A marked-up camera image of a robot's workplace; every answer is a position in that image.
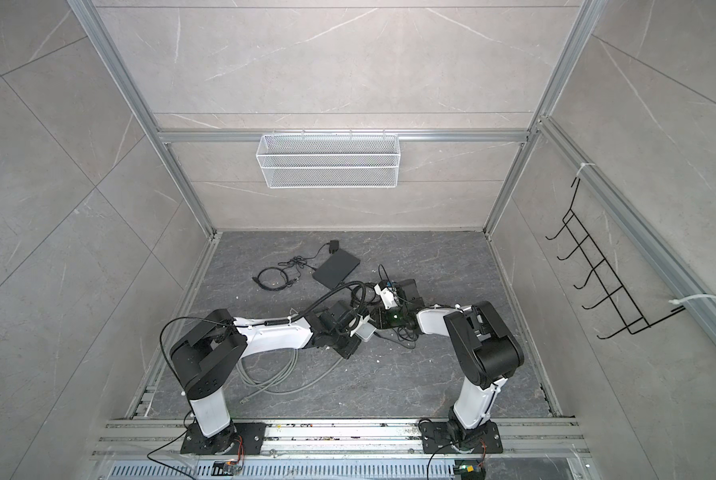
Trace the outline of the black power adapter with cord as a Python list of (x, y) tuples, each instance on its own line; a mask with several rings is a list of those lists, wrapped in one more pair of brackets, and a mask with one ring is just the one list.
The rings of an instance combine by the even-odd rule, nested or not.
[(334, 254), (340, 249), (340, 241), (337, 239), (330, 240), (322, 244), (315, 254), (311, 256), (297, 255), (289, 260), (279, 262), (277, 266), (282, 269), (311, 269), (315, 270), (315, 267), (310, 264), (312, 260), (315, 260), (324, 250), (327, 250), (329, 254)]

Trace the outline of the white rectangular box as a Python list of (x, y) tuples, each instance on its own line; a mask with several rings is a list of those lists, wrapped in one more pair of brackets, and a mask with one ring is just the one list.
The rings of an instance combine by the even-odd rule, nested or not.
[(376, 327), (370, 322), (361, 323), (352, 334), (363, 342), (368, 342), (376, 332)]

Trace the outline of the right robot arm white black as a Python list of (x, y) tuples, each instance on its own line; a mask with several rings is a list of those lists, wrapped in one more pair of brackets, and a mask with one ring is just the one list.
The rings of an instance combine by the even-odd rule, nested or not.
[(464, 381), (446, 421), (418, 421), (423, 450), (430, 454), (501, 454), (503, 445), (491, 420), (497, 396), (524, 364), (525, 355), (495, 307), (427, 305), (413, 279), (381, 277), (374, 287), (381, 306), (372, 314), (378, 327), (411, 331), (416, 339), (438, 335), (450, 340)]

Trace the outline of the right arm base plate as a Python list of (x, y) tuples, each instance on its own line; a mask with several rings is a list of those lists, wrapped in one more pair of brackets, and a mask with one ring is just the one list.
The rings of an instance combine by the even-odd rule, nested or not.
[(417, 427), (426, 454), (501, 454), (503, 452), (500, 432), (492, 421), (467, 430), (452, 419), (446, 422), (421, 419)]

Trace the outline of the dark grey network switch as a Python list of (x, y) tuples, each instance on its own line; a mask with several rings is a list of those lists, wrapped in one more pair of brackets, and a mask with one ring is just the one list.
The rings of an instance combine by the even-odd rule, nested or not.
[(328, 289), (335, 289), (360, 265), (353, 254), (338, 250), (313, 273), (313, 278)]

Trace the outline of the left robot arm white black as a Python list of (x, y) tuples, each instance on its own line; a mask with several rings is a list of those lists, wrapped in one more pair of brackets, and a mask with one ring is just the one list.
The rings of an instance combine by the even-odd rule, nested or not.
[(303, 311), (283, 318), (254, 320), (217, 309), (191, 316), (192, 328), (167, 347), (159, 336), (161, 355), (182, 387), (194, 423), (187, 428), (184, 450), (202, 447), (221, 453), (240, 439), (224, 395), (224, 385), (248, 356), (278, 350), (295, 353), (330, 348), (344, 358), (360, 344), (356, 333), (369, 315), (369, 286), (342, 283)]

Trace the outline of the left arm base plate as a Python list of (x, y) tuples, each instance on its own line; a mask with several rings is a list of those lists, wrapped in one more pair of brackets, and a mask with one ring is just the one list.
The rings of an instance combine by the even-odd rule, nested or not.
[(181, 454), (237, 455), (240, 447), (246, 455), (259, 455), (264, 442), (265, 423), (235, 423), (212, 437), (206, 437), (197, 422), (190, 425), (180, 448)]

